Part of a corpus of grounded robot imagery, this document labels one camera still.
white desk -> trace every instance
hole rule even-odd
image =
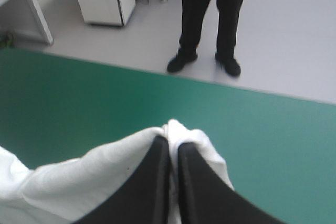
[[[0,0],[0,32],[53,43],[53,37],[37,0]]]

white cloth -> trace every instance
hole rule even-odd
[[[82,158],[29,170],[0,147],[0,223],[69,224],[109,198],[131,176],[155,136],[167,138],[173,163],[169,223],[181,223],[177,204],[177,149],[194,142],[200,154],[232,189],[226,163],[200,130],[187,130],[176,120],[101,145]]]

person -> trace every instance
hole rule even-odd
[[[210,0],[182,0],[182,34],[180,49],[169,62],[167,71],[175,73],[197,59],[196,48],[201,39],[204,14]],[[233,77],[240,76],[240,66],[234,57],[240,8],[243,0],[217,0],[219,24],[215,59]]]

black shoe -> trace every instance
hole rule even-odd
[[[232,77],[240,76],[241,69],[240,65],[234,57],[230,58],[220,58],[219,55],[215,54],[215,59],[220,63],[221,67],[224,67],[225,72],[227,72]]]
[[[191,56],[185,56],[182,55],[181,53],[178,53],[175,58],[173,58],[167,67],[167,71],[169,73],[176,73],[179,72],[183,69],[184,65],[187,63],[193,62],[197,59],[197,54],[193,54]]]

drawer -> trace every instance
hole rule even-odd
[[[120,0],[120,9],[121,9],[124,25],[129,20],[134,7],[135,7],[135,0]]]

